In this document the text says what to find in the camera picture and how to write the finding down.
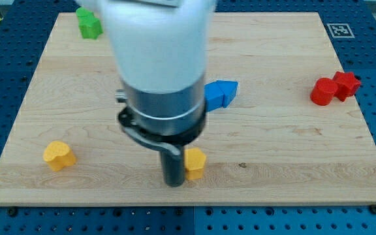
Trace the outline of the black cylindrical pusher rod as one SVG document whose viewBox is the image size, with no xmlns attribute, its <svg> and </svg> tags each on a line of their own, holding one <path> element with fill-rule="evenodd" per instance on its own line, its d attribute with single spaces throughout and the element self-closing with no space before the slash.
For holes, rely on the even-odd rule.
<svg viewBox="0 0 376 235">
<path fill-rule="evenodd" d="M 164 182 L 169 187 L 179 187 L 185 181 L 184 147 L 177 146 L 179 155 L 161 151 L 161 166 Z"/>
</svg>

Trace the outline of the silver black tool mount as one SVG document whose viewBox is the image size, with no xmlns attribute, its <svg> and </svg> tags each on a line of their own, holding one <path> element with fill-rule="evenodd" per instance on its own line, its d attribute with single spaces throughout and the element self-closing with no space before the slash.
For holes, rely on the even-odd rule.
<svg viewBox="0 0 376 235">
<path fill-rule="evenodd" d="M 206 117 L 204 77 L 176 91 L 155 93 L 124 83 L 116 91 L 125 108 L 117 115 L 122 131 L 145 148 L 172 156 L 202 132 Z"/>
</svg>

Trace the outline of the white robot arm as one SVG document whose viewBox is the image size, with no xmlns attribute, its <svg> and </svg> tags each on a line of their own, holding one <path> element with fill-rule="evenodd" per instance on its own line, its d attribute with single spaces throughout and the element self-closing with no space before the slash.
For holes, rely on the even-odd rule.
<svg viewBox="0 0 376 235">
<path fill-rule="evenodd" d="M 122 88 L 116 100 L 122 131 L 159 152 L 164 182 L 185 181 L 184 147 L 206 122 L 204 77 L 208 31 L 216 3 L 79 0 L 99 14 Z"/>
</svg>

